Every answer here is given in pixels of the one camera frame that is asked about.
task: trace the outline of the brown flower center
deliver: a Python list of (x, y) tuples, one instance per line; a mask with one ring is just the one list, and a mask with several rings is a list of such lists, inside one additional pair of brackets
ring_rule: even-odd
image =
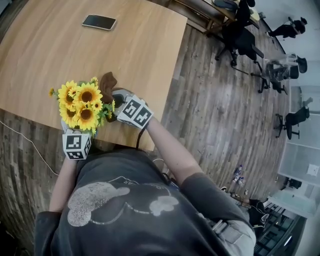
[(89, 109), (84, 109), (84, 110), (82, 110), (80, 115), (81, 115), (82, 119), (88, 120), (91, 117), (91, 111)]
[(70, 118), (73, 118), (76, 114), (76, 112), (72, 112), (69, 109), (66, 111), (66, 113), (67, 113), (68, 117), (70, 117)]
[(92, 100), (92, 93), (89, 91), (85, 91), (84, 93), (82, 93), (81, 95), (81, 100), (83, 102), (90, 102)]
[(72, 97), (70, 97), (70, 95), (68, 94), (68, 95), (66, 96), (66, 101), (67, 101), (67, 102), (73, 102), (74, 99), (73, 99)]

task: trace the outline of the smartphone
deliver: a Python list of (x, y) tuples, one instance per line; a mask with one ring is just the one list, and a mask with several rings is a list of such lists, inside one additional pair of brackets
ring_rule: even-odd
[(109, 18), (94, 14), (89, 14), (82, 22), (85, 27), (91, 27), (101, 30), (110, 31), (114, 28), (117, 20), (115, 18)]

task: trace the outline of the dark gray shirt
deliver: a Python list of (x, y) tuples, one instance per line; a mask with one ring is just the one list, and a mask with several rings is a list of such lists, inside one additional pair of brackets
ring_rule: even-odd
[(46, 256), (228, 255), (208, 220), (247, 223), (204, 174), (190, 176), (178, 191), (144, 152), (112, 152), (79, 162), (67, 207), (37, 215), (34, 250)]

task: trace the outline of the sunflower bouquet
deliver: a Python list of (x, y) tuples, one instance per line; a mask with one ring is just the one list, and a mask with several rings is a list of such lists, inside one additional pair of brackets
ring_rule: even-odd
[(106, 118), (112, 118), (115, 101), (105, 104), (98, 87), (98, 79), (93, 77), (89, 82), (72, 81), (63, 84), (60, 89), (49, 91), (49, 96), (56, 96), (62, 120), (69, 128), (92, 133), (94, 136), (99, 126), (103, 126)]

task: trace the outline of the phone screen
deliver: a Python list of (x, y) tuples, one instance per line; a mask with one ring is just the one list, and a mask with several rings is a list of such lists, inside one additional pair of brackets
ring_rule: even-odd
[(83, 25), (98, 27), (106, 30), (110, 30), (115, 24), (116, 19), (103, 17), (99, 15), (88, 15), (83, 21)]

